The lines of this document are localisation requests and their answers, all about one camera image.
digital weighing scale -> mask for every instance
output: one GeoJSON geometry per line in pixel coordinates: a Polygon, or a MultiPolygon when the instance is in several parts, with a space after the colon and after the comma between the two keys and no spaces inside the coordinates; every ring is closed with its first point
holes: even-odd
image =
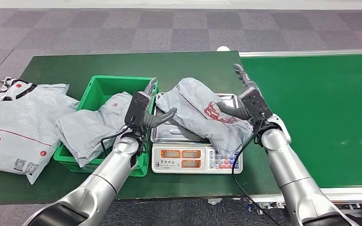
{"type": "MultiPolygon", "coordinates": [[[[217,94],[230,107],[238,107],[234,94],[217,94]]],[[[164,112],[155,106],[154,115],[164,112]]],[[[223,158],[207,139],[203,139],[169,120],[152,129],[152,170],[155,173],[196,173],[196,174],[230,174],[236,152],[229,158],[223,158]]],[[[243,170],[242,154],[235,164],[234,173],[243,170]]]]}

green plastic crate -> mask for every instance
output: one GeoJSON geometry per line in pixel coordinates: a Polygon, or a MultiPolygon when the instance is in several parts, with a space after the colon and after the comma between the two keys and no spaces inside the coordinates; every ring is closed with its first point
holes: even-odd
{"type": "MultiPolygon", "coordinates": [[[[107,76],[95,75],[91,78],[84,95],[81,98],[78,110],[86,109],[91,111],[98,110],[112,95],[121,92],[133,94],[135,91],[143,91],[152,78],[147,77],[125,77],[125,76],[107,76]]],[[[158,83],[153,90],[154,97],[158,93],[158,83]]],[[[153,112],[152,101],[149,112],[153,112]]],[[[147,139],[146,144],[143,146],[143,153],[138,157],[137,167],[130,173],[133,177],[143,177],[148,171],[149,154],[151,151],[152,143],[147,139]]],[[[53,159],[66,166],[72,172],[92,173],[104,160],[104,155],[101,154],[86,166],[80,168],[75,158],[66,146],[60,142],[57,147],[53,159]]]]}

orange lcd display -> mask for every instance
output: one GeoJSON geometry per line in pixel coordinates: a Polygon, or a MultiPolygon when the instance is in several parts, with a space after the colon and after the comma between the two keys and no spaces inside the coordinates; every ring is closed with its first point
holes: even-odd
{"type": "Polygon", "coordinates": [[[162,150],[160,155],[162,158],[181,158],[181,151],[179,150],[162,150]]]}
{"type": "Polygon", "coordinates": [[[200,160],[182,160],[182,168],[200,168],[200,160]]]}
{"type": "Polygon", "coordinates": [[[200,158],[200,150],[183,150],[182,158],[198,159],[200,158]]]}

barcode label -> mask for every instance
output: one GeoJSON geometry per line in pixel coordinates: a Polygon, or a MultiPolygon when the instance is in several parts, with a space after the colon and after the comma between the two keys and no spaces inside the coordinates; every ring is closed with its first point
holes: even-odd
{"type": "Polygon", "coordinates": [[[27,167],[25,168],[25,172],[28,172],[28,173],[30,173],[30,175],[32,175],[33,173],[35,173],[35,171],[37,170],[37,168],[38,168],[38,164],[35,164],[35,163],[33,163],[33,162],[29,162],[28,164],[27,164],[27,167]]]}
{"type": "Polygon", "coordinates": [[[25,165],[26,160],[24,159],[16,159],[15,166],[13,167],[14,170],[23,172],[23,167],[25,165]]]}

white plastic bag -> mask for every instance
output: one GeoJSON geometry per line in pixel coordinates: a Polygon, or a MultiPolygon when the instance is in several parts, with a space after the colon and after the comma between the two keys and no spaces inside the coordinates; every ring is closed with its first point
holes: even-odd
{"type": "Polygon", "coordinates": [[[68,85],[35,85],[6,77],[0,89],[0,170],[33,184],[58,143],[55,121],[76,110],[68,85]]]}
{"type": "Polygon", "coordinates": [[[252,135],[252,125],[222,113],[216,104],[218,102],[222,100],[203,83],[185,78],[156,100],[156,105],[164,112],[177,108],[173,120],[209,139],[213,147],[228,158],[240,151],[252,135]]]}
{"type": "MultiPolygon", "coordinates": [[[[79,110],[61,117],[57,122],[57,134],[74,156],[80,167],[98,157],[103,149],[100,140],[120,131],[130,106],[132,96],[118,93],[108,99],[98,111],[79,110]]],[[[113,139],[103,142],[106,148],[113,139]]]]}

